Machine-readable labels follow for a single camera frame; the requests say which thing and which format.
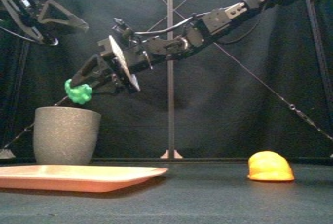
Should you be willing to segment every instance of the plastic tray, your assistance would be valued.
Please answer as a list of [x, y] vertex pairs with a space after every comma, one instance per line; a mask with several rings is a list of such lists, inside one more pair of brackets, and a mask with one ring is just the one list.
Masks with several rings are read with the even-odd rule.
[[106, 166], [0, 167], [0, 188], [108, 192], [146, 181], [167, 168]]

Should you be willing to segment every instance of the green toy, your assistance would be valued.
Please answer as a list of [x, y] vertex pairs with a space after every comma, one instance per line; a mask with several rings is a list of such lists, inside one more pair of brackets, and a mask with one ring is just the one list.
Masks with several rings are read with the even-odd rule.
[[65, 82], [65, 90], [68, 98], [73, 103], [84, 104], [90, 99], [92, 88], [82, 84], [74, 88], [70, 88], [70, 79]]

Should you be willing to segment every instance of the table surface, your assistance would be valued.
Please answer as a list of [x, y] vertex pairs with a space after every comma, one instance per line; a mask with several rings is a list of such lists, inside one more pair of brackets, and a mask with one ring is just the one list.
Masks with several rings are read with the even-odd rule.
[[106, 193], [0, 189], [0, 222], [333, 223], [331, 166], [291, 164], [291, 183], [248, 180], [245, 163], [117, 166], [161, 167], [168, 172]]

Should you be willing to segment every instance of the black backdrop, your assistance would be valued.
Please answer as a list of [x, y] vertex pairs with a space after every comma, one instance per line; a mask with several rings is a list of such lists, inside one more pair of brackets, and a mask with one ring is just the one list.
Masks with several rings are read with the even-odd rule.
[[[86, 21], [89, 30], [61, 36], [54, 48], [30, 45], [11, 135], [33, 121], [34, 108], [65, 96], [64, 82], [98, 52], [97, 41], [106, 38], [113, 18], [136, 31], [167, 27], [167, 0], [56, 1]], [[172, 21], [237, 1], [172, 0]], [[331, 58], [331, 1], [318, 3]], [[224, 40], [241, 35], [255, 22], [244, 22]], [[265, 10], [255, 32], [239, 43], [211, 45], [136, 77], [140, 93], [96, 95], [82, 106], [102, 114], [96, 158], [159, 158], [172, 148], [184, 158], [244, 158], [261, 149], [287, 157], [333, 153], [331, 141], [256, 79], [331, 133], [304, 0]], [[17, 157], [31, 157], [30, 142], [27, 134], [11, 146]]]

